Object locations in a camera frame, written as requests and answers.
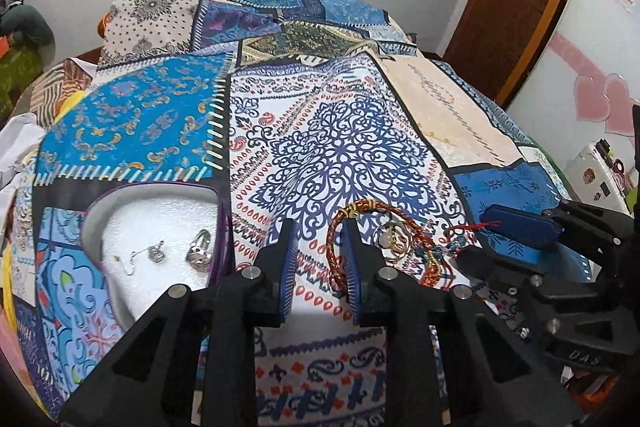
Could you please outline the blue patchwork bedspread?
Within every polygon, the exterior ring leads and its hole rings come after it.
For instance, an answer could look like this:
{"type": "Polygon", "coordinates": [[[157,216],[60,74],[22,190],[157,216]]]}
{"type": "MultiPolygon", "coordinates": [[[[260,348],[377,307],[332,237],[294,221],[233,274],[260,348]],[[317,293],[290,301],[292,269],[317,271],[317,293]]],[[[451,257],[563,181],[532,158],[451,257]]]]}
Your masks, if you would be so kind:
{"type": "Polygon", "coordinates": [[[385,333],[352,323],[328,263],[342,208],[390,207],[360,218],[367,243],[399,227],[397,211],[418,222],[434,248],[390,262],[446,291],[464,282],[456,247],[539,258],[477,230],[487,206],[539,212],[567,196],[558,168],[501,107],[360,0],[117,0],[86,90],[44,129],[10,213],[15,370],[49,419],[125,332],[81,247],[88,209],[54,195],[64,181],[115,185],[96,200],[145,182],[222,187],[236,269],[295,221],[290,317],[255,333],[264,426],[384,421],[385,333]],[[74,307],[89,296],[90,317],[74,307]]]}

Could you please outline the silver hook earring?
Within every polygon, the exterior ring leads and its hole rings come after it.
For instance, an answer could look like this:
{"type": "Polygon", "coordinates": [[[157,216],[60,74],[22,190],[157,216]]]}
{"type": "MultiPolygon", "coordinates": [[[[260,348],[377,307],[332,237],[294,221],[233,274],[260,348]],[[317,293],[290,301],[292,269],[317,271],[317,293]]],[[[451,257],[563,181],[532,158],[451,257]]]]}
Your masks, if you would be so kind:
{"type": "Polygon", "coordinates": [[[142,255],[145,255],[156,265],[162,263],[166,259],[164,245],[164,241],[159,241],[156,244],[140,249],[140,251],[131,251],[128,257],[115,256],[114,260],[122,266],[125,274],[131,277],[131,275],[134,275],[134,272],[136,272],[136,261],[142,255]]]}

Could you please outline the white stickered suitcase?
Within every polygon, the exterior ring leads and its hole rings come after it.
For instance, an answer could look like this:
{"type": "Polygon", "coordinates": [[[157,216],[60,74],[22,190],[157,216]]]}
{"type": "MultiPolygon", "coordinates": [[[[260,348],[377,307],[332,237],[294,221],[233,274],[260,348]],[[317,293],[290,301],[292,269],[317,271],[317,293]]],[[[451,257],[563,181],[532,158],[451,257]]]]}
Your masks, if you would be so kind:
{"type": "Polygon", "coordinates": [[[605,139],[587,144],[567,164],[564,173],[581,202],[629,216],[634,213],[636,188],[623,161],[613,155],[605,139]]]}

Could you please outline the yellow cloth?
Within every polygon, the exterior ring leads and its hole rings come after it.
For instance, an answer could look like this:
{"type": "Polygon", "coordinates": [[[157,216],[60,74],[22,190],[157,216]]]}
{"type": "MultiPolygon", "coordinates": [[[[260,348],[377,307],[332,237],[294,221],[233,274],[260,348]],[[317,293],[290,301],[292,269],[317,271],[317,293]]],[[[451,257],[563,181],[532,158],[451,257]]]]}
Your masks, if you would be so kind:
{"type": "MultiPolygon", "coordinates": [[[[74,93],[72,96],[70,96],[62,105],[62,108],[60,110],[60,113],[58,114],[58,120],[62,119],[64,117],[64,115],[66,115],[70,110],[72,110],[77,104],[80,103],[80,101],[85,98],[86,96],[88,96],[90,93],[90,91],[85,90],[85,91],[79,91],[74,93]]],[[[29,156],[29,154],[32,152],[29,152],[23,159],[22,161],[22,170],[20,172],[22,172],[27,165],[27,159],[25,159],[27,156],[29,156]]],[[[22,178],[20,178],[21,174],[20,172],[18,172],[16,174],[16,176],[14,176],[13,180],[5,187],[1,189],[1,236],[4,237],[6,235],[6,228],[9,226],[8,222],[9,222],[9,215],[11,213],[11,209],[14,205],[14,199],[15,199],[15,193],[17,191],[17,187],[20,185],[20,181],[22,178]]],[[[96,200],[96,198],[100,195],[102,188],[104,188],[104,186],[106,186],[107,188],[111,187],[113,188],[113,186],[115,185],[110,185],[110,184],[106,184],[102,187],[100,187],[100,184],[98,181],[94,180],[94,181],[87,181],[87,180],[80,180],[80,181],[64,181],[62,182],[62,187],[65,188],[60,188],[59,190],[55,190],[54,189],[54,195],[56,196],[61,196],[63,197],[64,202],[66,202],[66,199],[69,199],[71,202],[73,202],[73,206],[70,207],[73,210],[87,210],[90,205],[93,203],[94,200],[96,200]],[[63,193],[68,194],[73,194],[74,190],[76,192],[76,196],[62,196],[63,193]]],[[[11,252],[11,248],[8,251],[5,251],[6,248],[3,247],[2,251],[2,258],[4,259],[4,265],[2,265],[2,277],[3,277],[3,288],[9,288],[11,289],[11,280],[12,280],[12,265],[11,262],[6,261],[6,259],[9,259],[9,257],[11,257],[11,259],[15,258],[17,259],[17,254],[7,254],[7,252],[9,251],[9,253],[11,252]]],[[[88,317],[90,317],[91,313],[94,312],[94,309],[96,309],[96,304],[94,303],[94,298],[91,297],[90,299],[90,303],[89,301],[87,301],[87,303],[82,303],[79,298],[75,298],[75,300],[78,300],[78,303],[76,303],[76,305],[74,305],[75,308],[81,309],[81,311],[86,311],[89,312],[88,317]]]]}

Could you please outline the white crumpled cloth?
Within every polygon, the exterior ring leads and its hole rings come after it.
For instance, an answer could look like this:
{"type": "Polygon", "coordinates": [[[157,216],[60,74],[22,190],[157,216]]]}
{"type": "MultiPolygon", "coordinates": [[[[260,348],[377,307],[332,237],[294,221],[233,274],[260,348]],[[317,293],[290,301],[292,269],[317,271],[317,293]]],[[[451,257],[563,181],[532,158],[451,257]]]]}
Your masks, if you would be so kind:
{"type": "Polygon", "coordinates": [[[0,133],[1,188],[5,188],[22,170],[24,157],[40,143],[45,134],[46,130],[39,126],[33,113],[9,119],[0,133]]]}

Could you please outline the pink heart wall sticker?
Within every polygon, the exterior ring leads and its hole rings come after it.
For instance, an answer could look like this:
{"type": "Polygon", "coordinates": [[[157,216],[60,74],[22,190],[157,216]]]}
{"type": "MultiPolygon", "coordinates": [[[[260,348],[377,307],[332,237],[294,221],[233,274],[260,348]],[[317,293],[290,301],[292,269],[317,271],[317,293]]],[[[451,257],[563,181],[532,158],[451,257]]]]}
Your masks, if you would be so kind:
{"type": "Polygon", "coordinates": [[[603,122],[604,131],[630,138],[634,135],[632,109],[639,101],[630,94],[628,83],[618,74],[605,74],[577,46],[555,31],[549,49],[576,72],[573,98],[576,118],[603,122]]]}

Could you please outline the purple heart-shaped jewelry box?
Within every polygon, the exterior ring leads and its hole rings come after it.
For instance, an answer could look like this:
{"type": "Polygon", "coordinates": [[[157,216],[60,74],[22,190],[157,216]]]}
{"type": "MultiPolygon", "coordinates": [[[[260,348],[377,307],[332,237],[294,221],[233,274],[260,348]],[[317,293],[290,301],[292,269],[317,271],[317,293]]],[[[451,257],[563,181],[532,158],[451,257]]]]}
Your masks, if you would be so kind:
{"type": "Polygon", "coordinates": [[[104,275],[115,320],[125,331],[169,287],[198,291],[235,267],[230,200],[217,185],[114,188],[89,206],[80,243],[104,275]]]}

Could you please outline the silver charm earring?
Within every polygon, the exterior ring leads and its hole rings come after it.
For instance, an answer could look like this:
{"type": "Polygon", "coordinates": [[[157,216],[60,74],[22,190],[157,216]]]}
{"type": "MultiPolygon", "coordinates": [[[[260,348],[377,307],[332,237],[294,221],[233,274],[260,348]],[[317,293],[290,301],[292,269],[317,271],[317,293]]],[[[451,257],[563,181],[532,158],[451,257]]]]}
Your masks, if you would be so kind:
{"type": "Polygon", "coordinates": [[[186,252],[186,262],[190,267],[200,273],[207,273],[212,263],[213,251],[210,248],[212,234],[206,229],[196,233],[186,252]]]}

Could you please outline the pile of clothes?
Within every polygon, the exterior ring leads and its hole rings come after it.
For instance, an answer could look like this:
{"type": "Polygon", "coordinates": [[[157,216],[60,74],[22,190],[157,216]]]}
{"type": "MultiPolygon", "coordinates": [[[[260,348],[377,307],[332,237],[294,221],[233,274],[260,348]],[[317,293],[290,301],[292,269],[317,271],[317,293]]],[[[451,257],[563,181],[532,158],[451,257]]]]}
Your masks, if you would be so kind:
{"type": "Polygon", "coordinates": [[[1,0],[1,40],[16,46],[50,46],[53,31],[43,16],[24,0],[1,0]]]}

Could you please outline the striped beige pillow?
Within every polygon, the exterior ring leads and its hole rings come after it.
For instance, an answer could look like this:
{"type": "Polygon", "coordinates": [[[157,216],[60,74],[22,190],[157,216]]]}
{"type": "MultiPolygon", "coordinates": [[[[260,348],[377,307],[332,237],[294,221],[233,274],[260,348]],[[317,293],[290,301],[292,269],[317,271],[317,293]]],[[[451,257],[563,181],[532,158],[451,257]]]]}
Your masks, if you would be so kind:
{"type": "Polygon", "coordinates": [[[50,129],[63,103],[74,93],[85,91],[92,83],[92,64],[66,58],[43,72],[25,92],[27,112],[36,117],[37,124],[50,129]]]}

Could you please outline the green patterned covered stand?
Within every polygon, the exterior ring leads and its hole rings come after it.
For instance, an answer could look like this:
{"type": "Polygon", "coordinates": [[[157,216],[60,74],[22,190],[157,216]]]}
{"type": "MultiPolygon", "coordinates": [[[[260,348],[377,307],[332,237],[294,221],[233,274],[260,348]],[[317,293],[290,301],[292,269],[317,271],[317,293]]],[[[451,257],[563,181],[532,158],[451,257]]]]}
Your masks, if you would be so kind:
{"type": "Polygon", "coordinates": [[[0,61],[0,117],[10,114],[27,87],[42,73],[40,53],[32,46],[20,46],[6,51],[0,61]]]}

